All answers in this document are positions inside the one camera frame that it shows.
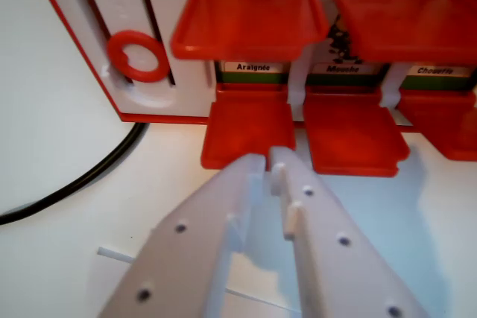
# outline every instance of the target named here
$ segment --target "red plastic tab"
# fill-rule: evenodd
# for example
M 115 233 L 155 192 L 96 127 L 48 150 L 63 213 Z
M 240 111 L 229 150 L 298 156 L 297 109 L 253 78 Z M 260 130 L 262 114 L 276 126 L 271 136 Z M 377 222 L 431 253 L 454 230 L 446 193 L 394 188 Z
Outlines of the red plastic tab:
M 477 108 L 472 92 L 400 91 L 398 109 L 445 157 L 477 160 Z
M 180 59 L 290 61 L 328 27 L 320 0 L 188 0 L 171 47 Z
M 222 169 L 248 153 L 295 148 L 291 107 L 281 85 L 218 84 L 202 150 L 202 166 Z
M 152 52 L 157 58 L 157 67 L 152 71 L 141 71 L 129 64 L 124 47 L 140 45 Z M 125 76 L 133 80 L 151 83 L 163 80 L 169 73 L 169 61 L 164 45 L 153 37 L 139 31 L 125 30 L 114 34 L 107 43 L 107 54 L 113 65 Z
M 393 177 L 409 155 L 381 93 L 307 89 L 303 105 L 313 167 L 322 174 Z
M 473 0 L 335 1 L 364 60 L 477 63 Z

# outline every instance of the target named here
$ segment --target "black wire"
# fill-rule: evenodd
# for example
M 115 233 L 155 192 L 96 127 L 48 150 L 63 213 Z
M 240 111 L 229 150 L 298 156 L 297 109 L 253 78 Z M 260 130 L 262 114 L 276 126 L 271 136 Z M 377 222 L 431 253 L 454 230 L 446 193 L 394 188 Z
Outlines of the black wire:
M 98 178 L 109 167 L 122 158 L 122 156 L 128 152 L 130 148 L 132 148 L 136 141 L 142 137 L 142 134 L 147 127 L 148 125 L 145 123 L 135 123 L 131 131 L 122 140 L 122 142 L 119 143 L 118 146 L 114 148 L 111 153 L 105 156 L 97 165 L 89 169 L 85 174 L 77 178 L 75 181 L 70 182 L 68 185 L 63 186 L 61 189 L 49 194 L 35 203 L 32 203 L 25 208 L 15 210 L 14 212 L 8 212 L 6 214 L 0 215 L 0 225 L 12 223 L 14 221 L 30 217 L 31 215 L 35 215 L 83 188 L 85 185 Z

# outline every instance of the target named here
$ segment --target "hole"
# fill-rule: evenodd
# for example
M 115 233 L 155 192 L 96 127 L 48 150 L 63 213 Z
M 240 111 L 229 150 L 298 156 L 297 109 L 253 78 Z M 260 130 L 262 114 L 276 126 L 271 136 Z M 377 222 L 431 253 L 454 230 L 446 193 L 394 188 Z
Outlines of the hole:
M 303 186 L 303 193 L 305 193 L 305 195 L 309 197 L 312 197 L 315 192 L 313 191 L 311 186 L 305 185 Z
M 151 292 L 147 289 L 147 288 L 142 288 L 141 290 L 139 290 L 139 292 L 137 293 L 137 301 L 139 303 L 144 303 L 146 302 L 148 299 L 150 299 L 151 297 Z
M 338 242 L 343 245 L 348 247 L 351 244 L 351 240 L 347 238 L 346 236 L 341 236 L 338 238 Z
M 402 312 L 401 310 L 396 307 L 396 306 L 391 306 L 388 308 L 388 313 L 389 313 L 389 316 L 390 317 L 393 317 L 393 318 L 399 318 L 399 317 L 402 317 Z
M 176 225 L 176 232 L 178 234 L 182 234 L 186 230 L 187 230 L 187 226 L 184 225 L 183 223 L 179 223 L 179 224 Z
M 123 51 L 127 55 L 129 65 L 137 70 L 153 71 L 159 66 L 156 55 L 141 45 L 129 44 Z

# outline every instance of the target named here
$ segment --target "red plastic ring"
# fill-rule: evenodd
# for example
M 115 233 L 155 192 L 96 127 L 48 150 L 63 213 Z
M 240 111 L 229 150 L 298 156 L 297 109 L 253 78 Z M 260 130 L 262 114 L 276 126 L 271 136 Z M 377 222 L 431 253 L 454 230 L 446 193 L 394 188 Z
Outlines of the red plastic ring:
M 154 54 L 159 63 L 152 71 L 140 71 L 130 66 L 123 48 L 126 45 L 140 45 Z M 111 36 L 107 42 L 107 54 L 113 65 L 124 75 L 139 82 L 161 81 L 169 73 L 169 61 L 164 45 L 153 37 L 139 31 L 125 30 Z

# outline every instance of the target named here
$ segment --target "vertical slot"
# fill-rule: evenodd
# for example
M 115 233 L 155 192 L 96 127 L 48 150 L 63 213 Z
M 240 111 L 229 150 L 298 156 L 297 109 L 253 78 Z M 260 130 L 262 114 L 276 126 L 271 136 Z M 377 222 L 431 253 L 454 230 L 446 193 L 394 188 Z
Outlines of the vertical slot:
M 146 6 L 146 13 L 147 13 L 149 21 L 151 23 L 151 27 L 152 27 L 152 30 L 154 32 L 154 36 L 156 37 L 157 41 L 162 42 L 161 33 L 159 31 L 159 26 L 157 25 L 157 20 L 156 20 L 155 14 L 154 14 L 154 10 L 152 8 L 151 0 L 143 0 L 143 1 L 144 1 L 145 6 Z M 169 70 L 169 73 L 168 73 L 168 80 L 169 80 L 169 83 L 171 85 L 173 85 L 173 86 L 175 85 L 174 75 L 172 74 L 171 70 Z

